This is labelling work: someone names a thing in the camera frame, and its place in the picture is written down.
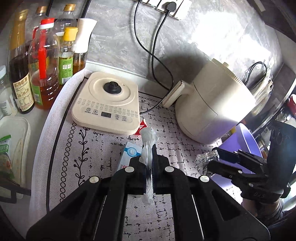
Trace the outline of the right hand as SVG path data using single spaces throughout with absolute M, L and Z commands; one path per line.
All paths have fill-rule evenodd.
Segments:
M 272 204 L 262 204 L 263 207 L 257 209 L 256 202 L 253 200 L 243 199 L 241 206 L 243 206 L 247 211 L 249 211 L 253 216 L 257 217 L 260 215 L 270 215 L 273 214 L 279 205 L 279 200 Z

